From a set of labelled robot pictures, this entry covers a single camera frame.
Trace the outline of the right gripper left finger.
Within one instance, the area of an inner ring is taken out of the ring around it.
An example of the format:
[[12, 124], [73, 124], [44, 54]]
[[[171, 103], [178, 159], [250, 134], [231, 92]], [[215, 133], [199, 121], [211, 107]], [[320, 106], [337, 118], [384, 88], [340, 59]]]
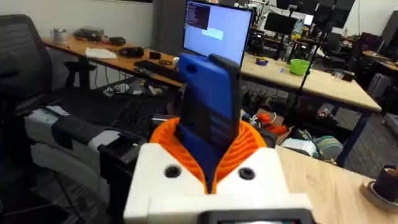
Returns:
[[194, 200], [207, 193], [205, 175], [175, 137], [178, 122], [178, 118], [164, 121], [140, 148], [125, 223], [198, 222]]

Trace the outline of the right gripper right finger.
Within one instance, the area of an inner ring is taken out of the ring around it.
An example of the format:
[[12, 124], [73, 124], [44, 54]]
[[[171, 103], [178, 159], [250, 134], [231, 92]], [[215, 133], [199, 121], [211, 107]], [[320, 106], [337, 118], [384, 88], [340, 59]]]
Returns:
[[239, 122], [238, 136], [219, 161], [212, 194], [288, 195], [277, 151], [268, 147], [253, 126]]

